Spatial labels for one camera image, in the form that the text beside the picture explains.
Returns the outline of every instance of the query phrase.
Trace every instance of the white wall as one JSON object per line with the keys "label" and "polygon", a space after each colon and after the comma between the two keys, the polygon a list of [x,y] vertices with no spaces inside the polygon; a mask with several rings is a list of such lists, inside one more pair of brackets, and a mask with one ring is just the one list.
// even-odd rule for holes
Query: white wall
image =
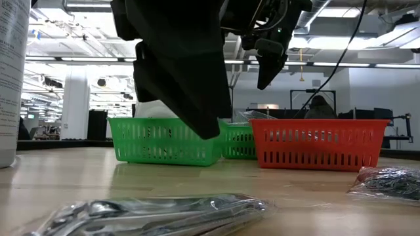
{"label": "white wall", "polygon": [[[359,109],[387,108],[394,116],[410,113],[414,143],[401,141],[401,148],[420,150],[420,71],[414,69],[350,69],[350,105]],[[404,120],[396,119],[399,133],[406,134]],[[387,135],[395,134],[387,128]]]}
{"label": "white wall", "polygon": [[[304,73],[304,82],[299,81],[300,73],[290,75],[279,74],[271,85],[264,90],[257,89],[258,73],[242,73],[234,89],[234,108],[245,109],[250,103],[278,104],[280,109],[290,107],[291,89],[313,89],[312,80],[320,79],[323,83],[326,78],[323,73]],[[299,109],[308,100],[311,94],[302,93],[293,101],[293,109]]]}
{"label": "white wall", "polygon": [[352,109],[350,104],[350,72],[342,69],[329,81],[329,88],[335,90],[337,97],[337,114],[345,113]]}
{"label": "white wall", "polygon": [[[327,78],[323,73],[304,73],[305,82],[300,82],[300,73],[290,75],[281,73],[264,91],[257,89],[258,73],[241,74],[234,89],[234,108],[246,109],[250,103],[278,104],[280,109],[289,108],[289,91],[291,89],[311,89],[313,79]],[[387,108],[394,116],[411,114],[411,133],[414,143],[401,141],[401,148],[420,150],[420,70],[412,69],[369,69],[351,68],[339,71],[326,90],[337,91],[337,111],[348,112],[356,107],[359,109]],[[299,109],[309,94],[302,94],[293,102],[293,109]],[[399,134],[406,134],[406,124],[402,119],[396,119],[395,127]],[[395,134],[393,128],[387,127],[386,135]]]}

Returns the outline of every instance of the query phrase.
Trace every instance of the wooden table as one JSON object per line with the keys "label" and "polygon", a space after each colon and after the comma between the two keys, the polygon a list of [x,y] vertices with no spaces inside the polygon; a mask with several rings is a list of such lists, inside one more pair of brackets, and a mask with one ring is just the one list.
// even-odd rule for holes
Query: wooden table
{"label": "wooden table", "polygon": [[[380,159],[420,168],[420,162]],[[237,235],[419,235],[420,207],[355,201],[356,173],[260,169],[255,161],[207,167],[119,163],[112,148],[21,151],[0,170],[0,231],[76,200],[201,193],[245,193],[279,206]]]}

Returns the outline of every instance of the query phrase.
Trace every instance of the green plastic basket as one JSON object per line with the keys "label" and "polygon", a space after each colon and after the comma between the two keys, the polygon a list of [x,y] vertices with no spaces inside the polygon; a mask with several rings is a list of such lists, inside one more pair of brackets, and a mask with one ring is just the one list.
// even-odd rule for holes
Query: green plastic basket
{"label": "green plastic basket", "polygon": [[202,140],[180,119],[109,119],[118,161],[209,166],[221,157],[221,136]]}
{"label": "green plastic basket", "polygon": [[252,128],[228,125],[224,131],[222,154],[227,159],[257,159]]}

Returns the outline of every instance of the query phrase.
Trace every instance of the red basket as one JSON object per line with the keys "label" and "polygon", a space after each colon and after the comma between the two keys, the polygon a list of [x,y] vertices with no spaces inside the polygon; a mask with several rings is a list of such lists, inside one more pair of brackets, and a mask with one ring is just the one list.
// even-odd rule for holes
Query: red basket
{"label": "red basket", "polygon": [[251,120],[261,168],[376,167],[388,120]]}

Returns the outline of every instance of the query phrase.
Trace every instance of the table surface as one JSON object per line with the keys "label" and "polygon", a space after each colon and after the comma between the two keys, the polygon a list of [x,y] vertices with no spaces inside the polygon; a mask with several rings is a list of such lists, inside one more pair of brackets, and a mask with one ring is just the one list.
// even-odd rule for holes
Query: table surface
{"label": "table surface", "polygon": [[[418,161],[385,158],[379,165],[420,168]],[[244,193],[279,209],[236,235],[419,234],[420,207],[351,199],[345,193],[355,177],[226,159],[203,168],[127,164],[103,147],[21,151],[13,167],[0,169],[0,231],[78,200]]]}

